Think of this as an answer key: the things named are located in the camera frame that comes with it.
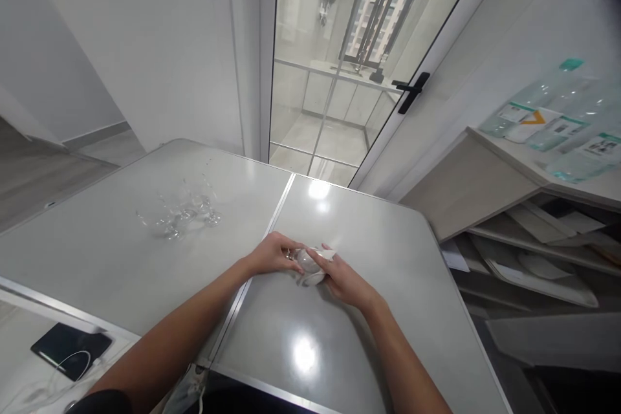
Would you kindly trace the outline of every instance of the glass door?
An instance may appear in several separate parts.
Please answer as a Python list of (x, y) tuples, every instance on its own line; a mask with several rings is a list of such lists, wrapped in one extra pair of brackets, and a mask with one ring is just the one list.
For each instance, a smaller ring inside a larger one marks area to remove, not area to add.
[(350, 185), (457, 1), (276, 0), (270, 164)]

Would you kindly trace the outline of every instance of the person's right hand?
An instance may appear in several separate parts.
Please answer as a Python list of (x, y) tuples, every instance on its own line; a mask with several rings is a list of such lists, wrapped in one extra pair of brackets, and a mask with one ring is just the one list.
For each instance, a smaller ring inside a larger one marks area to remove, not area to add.
[[(325, 244), (322, 246), (324, 249), (330, 249)], [(330, 288), (335, 298), (357, 307), (363, 313), (370, 311), (375, 303), (382, 301), (382, 297), (375, 288), (358, 275), (338, 254), (335, 254), (330, 262), (313, 249), (306, 248), (306, 252), (327, 274), (323, 282)]]

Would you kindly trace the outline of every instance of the bottle label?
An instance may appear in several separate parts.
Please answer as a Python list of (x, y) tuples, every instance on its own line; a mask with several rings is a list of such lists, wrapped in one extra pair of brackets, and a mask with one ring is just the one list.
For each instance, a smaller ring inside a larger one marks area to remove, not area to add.
[(526, 105), (520, 105), (519, 103), (509, 102), (496, 116), (500, 116), (502, 119), (511, 121), (513, 123), (520, 123), (524, 118), (534, 112), (535, 109), (527, 107)]
[(621, 138), (600, 133), (576, 149), (582, 155), (605, 164), (621, 162)]
[(521, 123), (511, 128), (505, 135), (505, 139), (511, 142), (522, 144), (537, 131), (543, 129), (546, 125), (555, 122), (562, 116), (561, 113), (545, 108), (536, 109), (533, 113), (527, 115)]
[(589, 124), (587, 122), (575, 120), (573, 118), (569, 118), (568, 116), (563, 115), (557, 121), (553, 122), (550, 126), (548, 126), (546, 130), (554, 133), (555, 136), (570, 138), (578, 134), (588, 125)]

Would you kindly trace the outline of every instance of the door handle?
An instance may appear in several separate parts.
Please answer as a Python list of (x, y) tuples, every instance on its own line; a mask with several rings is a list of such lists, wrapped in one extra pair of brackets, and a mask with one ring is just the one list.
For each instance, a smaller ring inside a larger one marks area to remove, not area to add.
[(414, 99), (422, 92), (422, 88), (431, 75), (428, 72), (422, 72), (419, 78), (416, 80), (413, 86), (408, 85), (406, 82), (393, 81), (393, 86), (397, 86), (400, 91), (408, 91), (409, 94), (399, 107), (399, 114), (406, 114)]

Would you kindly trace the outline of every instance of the white cable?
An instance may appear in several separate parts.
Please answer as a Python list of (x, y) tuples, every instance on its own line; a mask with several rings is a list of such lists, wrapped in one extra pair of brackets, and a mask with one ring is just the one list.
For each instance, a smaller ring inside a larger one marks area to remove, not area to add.
[[(62, 389), (60, 391), (60, 396), (57, 396), (59, 393), (51, 393), (50, 392), (50, 388), (52, 385), (52, 379), (54, 378), (54, 375), (56, 375), (56, 372), (58, 371), (58, 367), (60, 367), (62, 365), (62, 363), (64, 361), (66, 361), (67, 359), (75, 356), (76, 354), (80, 354), (80, 353), (85, 353), (88, 357), (86, 365), (84, 366), (84, 370), (82, 371), (82, 373), (80, 374), (80, 376), (71, 383), (71, 385), (69, 385), (68, 387)], [(45, 388), (45, 392), (48, 395), (48, 398), (45, 399), (44, 401), (40, 402), (38, 405), (35, 406), (29, 406), (27, 408), (22, 409), (22, 411), (26, 411), (26, 412), (31, 412), (35, 409), (39, 409), (39, 408), (43, 408), (45, 406), (47, 406), (48, 404), (51, 404), (52, 402), (57, 401), (58, 399), (60, 399), (62, 396), (64, 396), (69, 390), (71, 390), (72, 388), (76, 387), (76, 385), (78, 384), (78, 381), (82, 378), (82, 376), (86, 373), (86, 370), (88, 370), (89, 365), (91, 364), (91, 354), (88, 351), (76, 351), (75, 353), (67, 356), (66, 358), (64, 358), (60, 363), (56, 364), (56, 367), (54, 368), (54, 372), (52, 372), (52, 375), (50, 376), (50, 378), (48, 378), (47, 380), (47, 387)], [(31, 384), (28, 384), (26, 386), (23, 386), (12, 398), (11, 400), (8, 402), (8, 404), (2, 408), (2, 411), (0, 411), (0, 414), (3, 414), (14, 402), (15, 399), (19, 396), (19, 394), (24, 391), (24, 389), (28, 386), (34, 385), (36, 383), (40, 383), (42, 380), (39, 380), (38, 382), (33, 382)]]
[(54, 368), (54, 372), (52, 372), (52, 375), (50, 376), (48, 382), (47, 382), (47, 392), (50, 393), (50, 388), (52, 387), (52, 379), (54, 378), (54, 375), (56, 375), (56, 372), (58, 372), (58, 368), (63, 365), (63, 362), (66, 361), (67, 359), (72, 358), (73, 356), (75, 356), (76, 354), (80, 354), (80, 353), (84, 353), (87, 355), (88, 360), (86, 361), (86, 365), (84, 366), (84, 370), (82, 371), (82, 373), (80, 374), (80, 376), (78, 378), (76, 378), (76, 380), (74, 380), (74, 382), (70, 385), (71, 388), (74, 387), (74, 385), (82, 378), (82, 376), (86, 373), (86, 371), (89, 369), (90, 365), (91, 365), (91, 354), (82, 349), (81, 351), (76, 351), (75, 353), (73, 353), (70, 356), (67, 356), (66, 358), (64, 358), (61, 362), (59, 362), (58, 364), (56, 364), (56, 367)]
[(202, 414), (202, 396), (205, 393), (205, 388), (207, 387), (207, 385), (203, 385), (202, 389), (201, 389), (201, 396), (199, 397), (199, 414)]
[[(125, 344), (125, 346), (123, 346), (119, 351), (116, 352), (116, 354), (114, 354), (114, 356), (112, 356), (112, 358), (110, 359), (110, 361), (103, 361), (103, 363), (101, 365), (99, 365), (97, 367), (97, 370), (99, 369), (103, 369), (103, 371), (105, 372), (106, 370), (108, 370), (113, 364), (116, 363), (116, 361), (118, 359), (121, 358), (121, 356), (123, 356), (123, 351), (125, 351), (125, 349), (127, 348), (127, 346), (131, 345), (132, 342), (128, 342)], [(77, 353), (73, 353), (71, 356), (74, 356), (78, 353), (88, 353), (88, 351), (78, 351)], [(52, 376), (48, 379), (48, 387), (45, 389), (45, 391), (47, 392), (48, 398), (46, 398), (44, 401), (41, 401), (40, 403), (34, 405), (34, 406), (29, 406), (27, 408), (23, 408), (21, 411), (17, 411), (14, 414), (19, 414), (21, 412), (26, 412), (29, 413), (31, 411), (34, 411), (35, 409), (40, 409), (40, 408), (44, 408), (45, 406), (48, 406), (49, 404), (52, 404), (56, 401), (58, 401), (60, 398), (62, 398), (64, 395), (66, 395), (70, 390), (74, 389), (75, 387), (78, 387), (84, 383), (88, 383), (90, 382), (93, 378), (97, 377), (99, 374), (96, 371), (93, 371), (88, 377), (82, 379), (82, 377), (84, 376), (84, 373), (86, 372), (86, 369), (89, 366), (90, 363), (90, 357), (91, 355), (89, 355), (89, 361), (86, 364), (85, 370), (82, 371), (82, 374), (80, 374), (80, 376), (77, 378), (77, 380), (75, 382), (73, 382), (70, 386), (62, 389), (59, 393), (49, 393), (49, 384), (51, 381), (51, 378), (54, 376), (54, 373), (52, 374)], [(71, 356), (69, 356), (68, 358), (65, 358), (63, 361), (61, 361), (60, 364), (58, 364), (55, 368), (54, 368), (54, 372), (56, 372), (56, 370), (58, 369), (58, 367), (67, 359), (69, 359)], [(27, 384), (25, 386), (23, 386), (14, 396), (13, 398), (11, 398), (11, 400), (8, 402), (8, 404), (2, 408), (2, 410), (0, 411), (0, 414), (3, 414), (14, 402), (15, 399), (24, 391), (24, 389), (37, 384), (37, 383), (41, 383), (44, 382), (45, 380), (38, 380), (37, 382), (33, 382), (30, 384)]]

